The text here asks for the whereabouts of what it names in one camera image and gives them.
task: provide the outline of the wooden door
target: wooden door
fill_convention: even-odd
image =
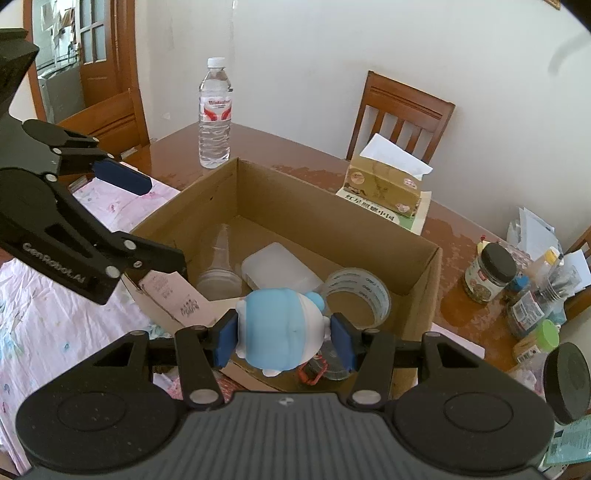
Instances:
[[[76,0],[80,78],[86,106],[119,93],[115,66],[114,0]]]

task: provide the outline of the white paper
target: white paper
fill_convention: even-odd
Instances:
[[[521,246],[520,248],[528,253],[533,261],[544,255],[550,247],[562,251],[558,239],[550,231],[551,225],[540,219],[527,209],[519,209],[519,220],[521,221]]]
[[[402,170],[417,180],[422,180],[423,175],[431,173],[433,170],[429,165],[405,152],[397,144],[392,143],[380,134],[374,135],[360,155]]]
[[[459,335],[456,335],[455,333],[450,332],[449,330],[446,330],[443,327],[440,327],[436,323],[433,323],[431,325],[431,331],[432,332],[439,332],[442,335],[445,335],[447,338],[449,338],[450,340],[453,340],[458,345],[461,345],[466,350],[472,352],[474,355],[476,355],[482,359],[484,358],[484,355],[486,352],[484,350],[484,347],[481,347],[480,345],[477,345],[477,344],[471,342],[470,340],[466,340],[464,337],[460,337]]]
[[[589,265],[587,264],[587,259],[582,250],[577,250],[576,252],[565,255],[564,264],[566,266],[574,266],[579,277],[581,277],[581,282],[574,289],[575,293],[580,292],[591,285],[591,271],[589,271]]]

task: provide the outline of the doorway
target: doorway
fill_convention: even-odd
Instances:
[[[135,0],[24,0],[28,40],[40,52],[29,69],[39,120],[59,124],[138,89]]]

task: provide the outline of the tissue box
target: tissue box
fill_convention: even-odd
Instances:
[[[421,197],[421,181],[385,163],[355,156],[347,171],[345,190],[412,217]]]

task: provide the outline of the blue gripper pad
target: blue gripper pad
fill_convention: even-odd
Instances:
[[[92,171],[95,172],[96,178],[136,195],[146,195],[152,190],[150,177],[110,158],[95,161]]]
[[[228,310],[216,324],[216,326],[218,325],[221,325],[221,328],[217,333],[217,348],[213,351],[213,366],[223,368],[238,344],[238,313],[236,310]]]
[[[330,341],[335,347],[345,370],[349,372],[357,370],[357,357],[353,350],[353,339],[335,315],[330,317]]]

